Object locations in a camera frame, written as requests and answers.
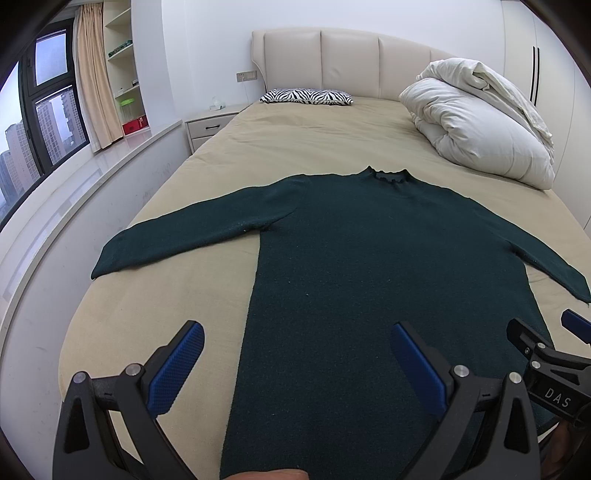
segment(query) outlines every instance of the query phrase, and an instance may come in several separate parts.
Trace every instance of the nightstand drawer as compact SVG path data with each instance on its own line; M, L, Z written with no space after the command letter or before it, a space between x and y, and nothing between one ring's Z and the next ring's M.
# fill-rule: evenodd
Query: nightstand drawer
M215 116L187 123L191 138L211 137L224 128L236 115Z
M197 149L201 147L201 145L203 145L210 138L211 137L192 138L191 145L193 146L193 153L195 153Z

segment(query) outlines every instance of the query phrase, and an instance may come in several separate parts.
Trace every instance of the windowsill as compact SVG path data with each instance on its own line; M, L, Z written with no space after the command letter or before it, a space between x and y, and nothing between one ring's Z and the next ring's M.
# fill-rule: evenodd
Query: windowsill
M23 202L0 232L0 352L18 300L41 258L60 231L121 167L153 142L181 125L175 121L126 135L92 154L74 154Z

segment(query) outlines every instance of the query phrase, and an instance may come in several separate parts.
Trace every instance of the wall outlet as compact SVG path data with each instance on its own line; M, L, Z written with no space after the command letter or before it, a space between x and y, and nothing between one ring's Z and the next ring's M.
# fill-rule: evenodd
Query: wall outlet
M247 82L248 80L256 80L256 70L250 72L239 72L236 74L237 82Z

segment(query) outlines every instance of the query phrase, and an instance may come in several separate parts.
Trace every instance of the white wardrobe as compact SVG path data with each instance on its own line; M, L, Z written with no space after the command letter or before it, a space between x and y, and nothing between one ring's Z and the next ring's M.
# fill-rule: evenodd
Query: white wardrobe
M553 135L553 190L591 236L591 88L554 32L520 1L502 1L505 73Z

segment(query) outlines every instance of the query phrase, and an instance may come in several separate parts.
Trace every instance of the red box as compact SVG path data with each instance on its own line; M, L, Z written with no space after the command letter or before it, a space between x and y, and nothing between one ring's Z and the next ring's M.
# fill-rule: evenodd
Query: red box
M127 122L123 124L123 133L125 135L129 135L133 132L137 132L138 130L142 130L144 127L148 126L148 117L143 115L131 122Z

